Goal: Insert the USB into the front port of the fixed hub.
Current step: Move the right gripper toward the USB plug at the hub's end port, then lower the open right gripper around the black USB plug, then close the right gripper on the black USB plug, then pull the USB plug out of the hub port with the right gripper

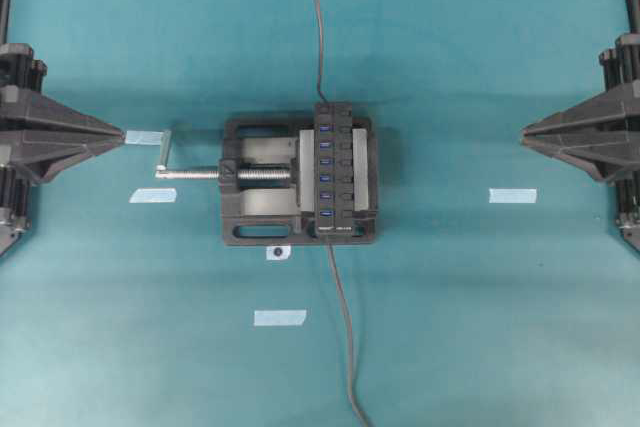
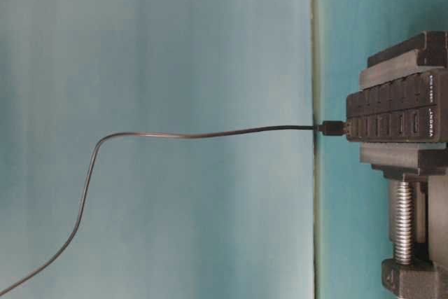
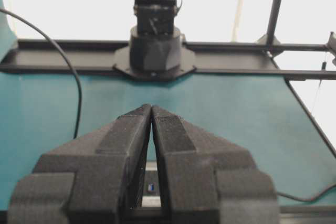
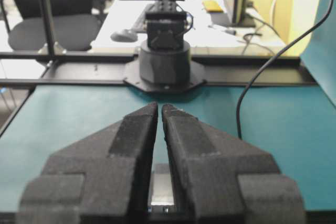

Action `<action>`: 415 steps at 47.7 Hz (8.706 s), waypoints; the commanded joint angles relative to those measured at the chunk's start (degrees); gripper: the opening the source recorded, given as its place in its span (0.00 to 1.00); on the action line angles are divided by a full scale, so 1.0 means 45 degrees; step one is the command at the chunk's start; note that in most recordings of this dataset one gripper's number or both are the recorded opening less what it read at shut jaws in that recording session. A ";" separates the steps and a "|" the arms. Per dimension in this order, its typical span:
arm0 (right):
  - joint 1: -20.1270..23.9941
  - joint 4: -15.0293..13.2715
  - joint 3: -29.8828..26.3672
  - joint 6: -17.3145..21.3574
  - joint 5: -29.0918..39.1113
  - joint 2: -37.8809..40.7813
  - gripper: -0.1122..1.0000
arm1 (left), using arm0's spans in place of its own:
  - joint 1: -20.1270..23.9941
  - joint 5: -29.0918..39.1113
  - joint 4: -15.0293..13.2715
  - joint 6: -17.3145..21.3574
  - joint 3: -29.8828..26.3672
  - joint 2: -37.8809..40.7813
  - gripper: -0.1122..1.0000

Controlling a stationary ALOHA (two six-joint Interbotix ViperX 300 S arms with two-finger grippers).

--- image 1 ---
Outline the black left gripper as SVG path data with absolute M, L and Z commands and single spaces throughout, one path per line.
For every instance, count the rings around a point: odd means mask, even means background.
M 1 91 L 1 166 L 48 183 L 124 144 L 124 132 L 29 89 Z

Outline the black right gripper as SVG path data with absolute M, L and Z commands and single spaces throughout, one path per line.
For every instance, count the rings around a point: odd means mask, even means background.
M 637 91 L 607 91 L 522 130 L 521 144 L 586 172 L 597 182 L 614 182 L 639 170 Z

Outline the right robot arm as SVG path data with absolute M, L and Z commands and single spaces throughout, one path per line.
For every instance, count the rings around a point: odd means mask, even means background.
M 604 91 L 521 132 L 521 144 L 614 187 L 615 225 L 639 249 L 639 0 L 625 0 L 630 31 L 599 54 Z

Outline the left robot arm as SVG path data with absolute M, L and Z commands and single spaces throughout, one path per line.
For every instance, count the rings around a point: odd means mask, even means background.
M 47 65 L 8 41 L 11 0 L 1 0 L 1 253 L 30 229 L 32 188 L 109 152 L 125 133 L 42 94 Z

